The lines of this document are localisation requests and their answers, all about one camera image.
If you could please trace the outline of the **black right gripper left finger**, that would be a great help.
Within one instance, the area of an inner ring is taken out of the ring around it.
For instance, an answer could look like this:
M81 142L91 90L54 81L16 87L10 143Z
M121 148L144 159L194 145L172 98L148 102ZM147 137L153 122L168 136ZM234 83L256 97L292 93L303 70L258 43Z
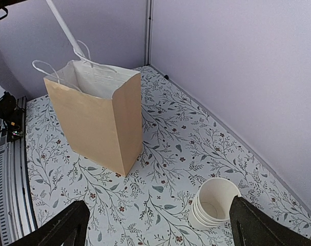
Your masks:
M46 224L12 245L85 245L90 211L82 200L74 201Z

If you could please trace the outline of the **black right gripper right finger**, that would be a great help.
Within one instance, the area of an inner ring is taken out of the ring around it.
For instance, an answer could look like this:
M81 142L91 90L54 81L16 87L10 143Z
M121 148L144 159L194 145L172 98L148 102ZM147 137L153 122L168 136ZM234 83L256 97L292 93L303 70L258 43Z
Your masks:
M311 245L311 240L272 220L246 199L235 196L230 208L234 245Z

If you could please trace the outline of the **brown paper bag white handles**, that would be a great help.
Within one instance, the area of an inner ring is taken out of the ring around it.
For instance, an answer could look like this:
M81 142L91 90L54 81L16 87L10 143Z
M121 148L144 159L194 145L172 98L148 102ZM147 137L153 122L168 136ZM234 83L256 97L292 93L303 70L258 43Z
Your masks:
M141 73L79 56L44 83L71 149L128 175L142 150Z

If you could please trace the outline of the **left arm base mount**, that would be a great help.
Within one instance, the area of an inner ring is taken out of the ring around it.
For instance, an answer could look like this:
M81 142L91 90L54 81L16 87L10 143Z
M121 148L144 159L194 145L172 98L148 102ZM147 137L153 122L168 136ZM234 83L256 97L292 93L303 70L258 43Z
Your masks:
M25 106L17 104L16 98L9 92L4 92L0 98L0 119L7 132L7 142L13 142L23 137L23 118Z

